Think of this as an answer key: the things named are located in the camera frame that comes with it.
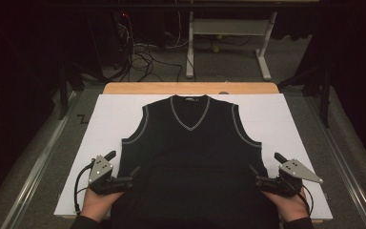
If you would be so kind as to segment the dark equipment with red light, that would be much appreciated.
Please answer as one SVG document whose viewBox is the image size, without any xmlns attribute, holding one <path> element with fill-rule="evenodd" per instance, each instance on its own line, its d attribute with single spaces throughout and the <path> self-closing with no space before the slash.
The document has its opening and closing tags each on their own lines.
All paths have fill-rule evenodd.
<svg viewBox="0 0 366 229">
<path fill-rule="evenodd" d="M 126 67 L 130 63 L 133 49 L 133 35 L 130 18 L 124 12 L 111 13 L 112 27 L 115 34 L 115 65 Z"/>
</svg>

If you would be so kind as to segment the white board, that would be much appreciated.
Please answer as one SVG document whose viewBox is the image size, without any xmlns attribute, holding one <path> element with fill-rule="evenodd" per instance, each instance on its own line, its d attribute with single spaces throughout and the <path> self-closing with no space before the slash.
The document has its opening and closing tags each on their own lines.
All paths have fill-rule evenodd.
<svg viewBox="0 0 366 229">
<path fill-rule="evenodd" d="M 53 212 L 56 216 L 75 217 L 73 188 L 78 173 L 98 155 L 119 153 L 121 140 L 137 129 L 143 116 L 142 107 L 164 97 L 163 94 L 101 94 L 98 97 Z M 276 152 L 288 159 L 297 159 L 309 169 L 313 167 L 283 94 L 215 94 L 213 98 L 239 106 L 246 133 L 262 143 L 262 158 L 269 177 L 278 174 Z"/>
</svg>

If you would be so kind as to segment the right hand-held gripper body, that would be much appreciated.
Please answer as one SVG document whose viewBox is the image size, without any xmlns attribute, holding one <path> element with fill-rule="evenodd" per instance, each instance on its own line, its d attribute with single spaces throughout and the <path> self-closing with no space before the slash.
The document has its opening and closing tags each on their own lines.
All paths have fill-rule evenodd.
<svg viewBox="0 0 366 229">
<path fill-rule="evenodd" d="M 259 190 L 290 198 L 300 193 L 304 180 L 319 184 L 323 182 L 321 177 L 317 176 L 297 159 L 280 159 L 279 162 L 281 165 L 278 167 L 278 175 L 276 177 L 255 177 L 255 184 Z"/>
</svg>

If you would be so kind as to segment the person's left hand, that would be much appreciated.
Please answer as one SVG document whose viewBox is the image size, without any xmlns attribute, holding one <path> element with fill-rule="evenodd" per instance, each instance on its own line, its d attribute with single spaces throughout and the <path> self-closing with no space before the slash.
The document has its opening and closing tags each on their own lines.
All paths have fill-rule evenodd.
<svg viewBox="0 0 366 229">
<path fill-rule="evenodd" d="M 96 222 L 101 222 L 108 214 L 112 205 L 123 195 L 121 193 L 113 193 L 106 196 L 97 195 L 93 190 L 88 188 L 85 192 L 83 207 L 80 215 Z"/>
</svg>

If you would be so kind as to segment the black knit vest grey trim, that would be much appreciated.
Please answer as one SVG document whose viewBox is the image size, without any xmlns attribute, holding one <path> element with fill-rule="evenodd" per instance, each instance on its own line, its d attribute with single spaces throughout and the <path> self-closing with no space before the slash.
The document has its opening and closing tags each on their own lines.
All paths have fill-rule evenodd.
<svg viewBox="0 0 366 229">
<path fill-rule="evenodd" d="M 279 229 L 251 174 L 267 173 L 261 150 L 233 103 L 173 95 L 144 106 L 122 141 L 118 174 L 137 175 L 112 205 L 112 229 Z"/>
</svg>

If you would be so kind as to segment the black metal stand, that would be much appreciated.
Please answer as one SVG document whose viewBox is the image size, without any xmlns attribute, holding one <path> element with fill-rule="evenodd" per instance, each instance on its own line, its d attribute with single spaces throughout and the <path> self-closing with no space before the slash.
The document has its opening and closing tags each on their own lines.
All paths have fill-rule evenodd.
<svg viewBox="0 0 366 229">
<path fill-rule="evenodd" d="M 68 87 L 76 92 L 82 92 L 87 83 L 107 84 L 109 82 L 110 80 L 102 73 L 94 73 L 76 62 L 64 61 L 59 69 L 59 119 L 63 120 L 65 118 L 71 104 Z"/>
<path fill-rule="evenodd" d="M 302 94 L 304 96 L 320 96 L 319 117 L 326 128 L 329 128 L 329 105 L 330 105 L 330 87 L 331 87 L 331 67 L 315 66 L 302 73 L 296 73 L 294 76 L 277 84 L 277 88 L 282 90 L 290 85 L 303 84 Z"/>
</svg>

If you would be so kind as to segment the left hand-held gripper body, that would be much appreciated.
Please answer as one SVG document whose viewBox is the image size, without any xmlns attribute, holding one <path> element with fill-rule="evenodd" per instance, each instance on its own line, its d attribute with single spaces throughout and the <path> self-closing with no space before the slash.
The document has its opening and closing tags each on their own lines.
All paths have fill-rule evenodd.
<svg viewBox="0 0 366 229">
<path fill-rule="evenodd" d="M 93 162 L 88 183 L 97 195 L 126 192 L 132 188 L 132 177 L 114 177 L 113 166 L 103 156 L 97 156 Z"/>
</svg>

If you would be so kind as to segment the white metal stand frame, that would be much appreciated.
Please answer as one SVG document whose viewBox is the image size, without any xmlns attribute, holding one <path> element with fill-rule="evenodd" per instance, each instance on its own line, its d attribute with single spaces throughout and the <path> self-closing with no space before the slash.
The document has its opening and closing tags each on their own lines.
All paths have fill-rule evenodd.
<svg viewBox="0 0 366 229">
<path fill-rule="evenodd" d="M 193 37 L 201 35 L 250 35 L 262 36 L 263 44 L 256 49 L 255 55 L 261 70 L 263 79 L 272 79 L 267 62 L 265 51 L 267 50 L 271 34 L 275 25 L 277 12 L 271 13 L 269 19 L 265 20 L 239 20 L 239 19 L 195 19 L 193 12 L 189 16 L 188 50 L 186 58 L 186 76 L 194 77 L 194 50 Z"/>
</svg>

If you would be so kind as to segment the person's right hand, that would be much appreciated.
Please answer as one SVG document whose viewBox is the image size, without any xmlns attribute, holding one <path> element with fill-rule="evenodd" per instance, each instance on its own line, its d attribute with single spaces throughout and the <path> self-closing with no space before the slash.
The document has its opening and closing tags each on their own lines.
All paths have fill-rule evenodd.
<svg viewBox="0 0 366 229">
<path fill-rule="evenodd" d="M 306 197 L 304 189 L 301 189 L 299 195 L 290 198 L 268 192 L 262 192 L 262 194 L 276 206 L 278 214 L 285 223 L 309 216 L 309 210 L 303 201 Z"/>
</svg>

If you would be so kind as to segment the metal floor rail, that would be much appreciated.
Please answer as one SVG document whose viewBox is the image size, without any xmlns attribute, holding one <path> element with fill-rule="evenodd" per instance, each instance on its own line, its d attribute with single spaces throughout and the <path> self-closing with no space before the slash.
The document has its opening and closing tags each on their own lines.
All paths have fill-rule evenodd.
<svg viewBox="0 0 366 229">
<path fill-rule="evenodd" d="M 25 215 L 27 208 L 34 196 L 35 191 L 37 190 L 39 183 L 47 170 L 47 167 L 50 163 L 52 157 L 53 148 L 61 136 L 67 122 L 69 120 L 69 111 L 65 111 L 64 116 L 57 121 L 54 126 L 53 133 L 51 134 L 51 138 L 48 140 L 48 143 L 44 146 L 41 151 L 39 157 L 36 159 L 30 173 L 20 190 L 15 202 L 10 208 L 9 213 L 7 214 L 1 229 L 17 229 L 20 221 Z"/>
<path fill-rule="evenodd" d="M 330 145 L 330 152 L 332 154 L 332 158 L 334 159 L 336 169 L 342 177 L 343 183 L 346 186 L 346 189 L 354 203 L 354 206 L 356 207 L 362 221 L 366 226 L 366 195 L 361 185 L 358 183 L 355 175 L 353 174 L 354 169 L 346 161 L 346 157 L 343 155 L 343 152 L 340 150 L 339 145 L 336 143 L 331 128 L 328 124 L 325 124 L 322 121 L 315 99 L 313 97 L 306 97 L 305 100 L 312 113 L 314 114 L 315 120 L 317 121 L 319 128 L 325 135 L 325 138 Z"/>
</svg>

